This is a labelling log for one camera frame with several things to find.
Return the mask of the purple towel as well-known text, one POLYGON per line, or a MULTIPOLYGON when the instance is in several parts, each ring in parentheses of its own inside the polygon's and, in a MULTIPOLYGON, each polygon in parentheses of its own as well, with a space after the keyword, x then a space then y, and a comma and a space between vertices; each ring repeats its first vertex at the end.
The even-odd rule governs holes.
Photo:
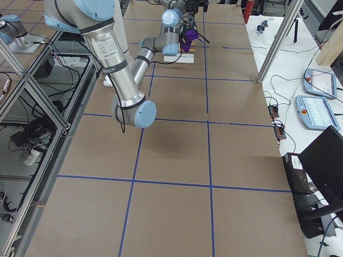
POLYGON ((187 42, 180 43, 183 52, 189 52, 190 46, 194 40, 199 40, 200 42, 202 42, 199 33, 194 29, 187 30, 185 33, 185 38, 187 39, 187 42))

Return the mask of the white wooden towel rack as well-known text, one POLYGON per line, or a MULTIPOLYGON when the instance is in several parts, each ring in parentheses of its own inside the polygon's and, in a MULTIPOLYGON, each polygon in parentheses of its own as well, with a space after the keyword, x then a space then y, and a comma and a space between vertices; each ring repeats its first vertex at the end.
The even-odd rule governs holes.
POLYGON ((195 49, 190 49, 189 52, 178 53, 175 56, 164 56, 163 61, 166 63, 193 64, 195 62, 195 51, 195 49))

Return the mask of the far red connector box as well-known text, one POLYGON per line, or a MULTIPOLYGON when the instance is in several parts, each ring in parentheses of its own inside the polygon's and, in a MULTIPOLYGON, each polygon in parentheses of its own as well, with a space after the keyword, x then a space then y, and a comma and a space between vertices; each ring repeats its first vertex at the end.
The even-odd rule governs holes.
POLYGON ((279 118, 279 108, 277 105, 269 105, 268 110, 269 110, 271 119, 279 118))

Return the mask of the red connector box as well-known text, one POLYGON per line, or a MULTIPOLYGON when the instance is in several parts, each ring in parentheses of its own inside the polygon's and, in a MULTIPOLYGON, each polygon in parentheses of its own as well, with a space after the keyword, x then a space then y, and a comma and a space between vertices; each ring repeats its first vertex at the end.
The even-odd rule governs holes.
POLYGON ((269 110, 271 119, 279 118, 279 108, 277 105, 269 105, 268 110, 269 110))
POLYGON ((281 140, 287 139, 285 133, 285 125, 279 120, 273 120, 272 123, 276 140, 280 142, 281 140))

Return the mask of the near red connector box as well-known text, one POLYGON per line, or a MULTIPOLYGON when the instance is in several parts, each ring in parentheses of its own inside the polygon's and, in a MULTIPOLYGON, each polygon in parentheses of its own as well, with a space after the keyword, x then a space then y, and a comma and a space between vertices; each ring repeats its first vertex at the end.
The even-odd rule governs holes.
POLYGON ((273 120, 272 123, 276 140, 280 142, 281 140, 287 139, 285 133, 285 125, 279 120, 273 120))

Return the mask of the wooden beam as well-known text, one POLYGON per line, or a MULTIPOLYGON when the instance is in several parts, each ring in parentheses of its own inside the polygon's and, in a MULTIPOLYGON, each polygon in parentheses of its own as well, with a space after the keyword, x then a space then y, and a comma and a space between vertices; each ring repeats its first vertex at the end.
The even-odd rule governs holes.
POLYGON ((342 25, 339 25, 328 41, 322 44, 321 51, 316 57, 318 65, 329 66, 342 52, 342 25))

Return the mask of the far teach pendant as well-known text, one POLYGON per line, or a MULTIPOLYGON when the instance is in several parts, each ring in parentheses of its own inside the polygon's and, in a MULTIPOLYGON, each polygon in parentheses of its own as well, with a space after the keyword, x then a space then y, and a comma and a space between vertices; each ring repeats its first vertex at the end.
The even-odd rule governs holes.
POLYGON ((337 97, 337 77, 332 72, 308 68, 304 74, 304 90, 311 95, 328 99, 337 97))

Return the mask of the teach pendant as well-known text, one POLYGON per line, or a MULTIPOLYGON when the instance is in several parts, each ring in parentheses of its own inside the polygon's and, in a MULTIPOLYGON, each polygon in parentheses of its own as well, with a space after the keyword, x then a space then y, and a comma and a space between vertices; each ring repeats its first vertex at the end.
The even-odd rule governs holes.
POLYGON ((295 105, 300 120, 307 129, 323 131, 333 126, 340 131, 340 125, 325 97, 298 95, 295 105))
POLYGON ((304 90, 311 95, 328 99, 337 97, 337 77, 332 72, 308 68, 304 74, 304 90))

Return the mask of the near teach pendant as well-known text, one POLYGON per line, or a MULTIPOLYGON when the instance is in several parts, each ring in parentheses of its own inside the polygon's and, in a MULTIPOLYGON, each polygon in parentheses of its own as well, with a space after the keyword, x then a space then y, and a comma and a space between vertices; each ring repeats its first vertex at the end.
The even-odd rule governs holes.
POLYGON ((298 95, 295 105, 300 120, 307 129, 323 131, 333 126, 340 131, 340 125, 325 97, 298 95))

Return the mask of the black computer box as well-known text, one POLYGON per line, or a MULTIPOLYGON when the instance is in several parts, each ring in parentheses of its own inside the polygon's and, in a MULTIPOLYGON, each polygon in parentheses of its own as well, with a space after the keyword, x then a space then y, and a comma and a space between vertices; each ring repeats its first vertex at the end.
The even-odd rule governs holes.
POLYGON ((299 159, 299 154, 286 153, 282 157, 288 184, 293 194, 310 195, 314 191, 310 189, 305 170, 299 159))

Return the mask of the black monitor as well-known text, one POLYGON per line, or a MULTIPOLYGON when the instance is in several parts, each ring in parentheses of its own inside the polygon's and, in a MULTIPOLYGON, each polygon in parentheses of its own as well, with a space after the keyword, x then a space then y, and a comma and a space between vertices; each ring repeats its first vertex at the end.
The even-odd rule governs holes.
POLYGON ((304 149, 299 160, 328 203, 342 200, 342 135, 333 126, 304 149))

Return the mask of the aluminium frame post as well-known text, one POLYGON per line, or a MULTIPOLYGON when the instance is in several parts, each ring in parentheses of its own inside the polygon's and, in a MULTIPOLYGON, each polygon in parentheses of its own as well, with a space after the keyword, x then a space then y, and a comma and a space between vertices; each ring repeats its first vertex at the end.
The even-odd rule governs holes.
POLYGON ((274 59, 277 56, 278 51, 280 50, 282 41, 284 39, 284 37, 286 36, 287 32, 290 30, 294 19, 297 16, 298 11, 300 10, 302 4, 303 4, 304 0, 296 0, 296 1, 292 1, 291 5, 288 9, 288 11, 286 12, 284 19, 277 31, 276 36, 274 37, 274 40, 272 42, 272 45, 266 55, 266 58, 261 66, 261 69, 258 73, 257 76, 257 82, 262 84, 269 69, 272 66, 272 63, 274 61, 274 59))

